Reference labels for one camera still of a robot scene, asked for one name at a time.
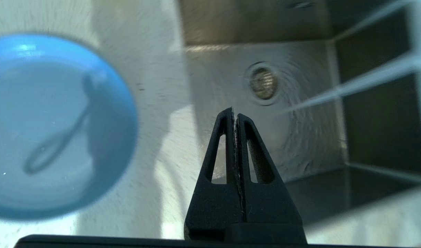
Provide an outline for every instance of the blue bowl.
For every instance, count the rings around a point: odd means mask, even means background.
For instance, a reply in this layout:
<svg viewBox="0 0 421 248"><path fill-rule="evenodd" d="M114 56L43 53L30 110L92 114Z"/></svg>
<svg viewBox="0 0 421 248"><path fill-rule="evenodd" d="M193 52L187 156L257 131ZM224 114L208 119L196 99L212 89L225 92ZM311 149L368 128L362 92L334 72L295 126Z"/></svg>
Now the blue bowl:
<svg viewBox="0 0 421 248"><path fill-rule="evenodd" d="M0 38L0 218L93 203L126 171L136 137L132 95L98 55L50 36Z"/></svg>

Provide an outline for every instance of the sink basin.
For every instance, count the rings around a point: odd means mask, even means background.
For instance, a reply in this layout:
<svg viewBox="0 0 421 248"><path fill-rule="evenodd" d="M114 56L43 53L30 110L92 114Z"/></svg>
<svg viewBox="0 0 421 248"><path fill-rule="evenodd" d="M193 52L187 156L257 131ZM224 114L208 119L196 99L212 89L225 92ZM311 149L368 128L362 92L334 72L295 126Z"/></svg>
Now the sink basin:
<svg viewBox="0 0 421 248"><path fill-rule="evenodd" d="M181 0L201 156L220 111L247 115L304 224L421 185L420 4Z"/></svg>

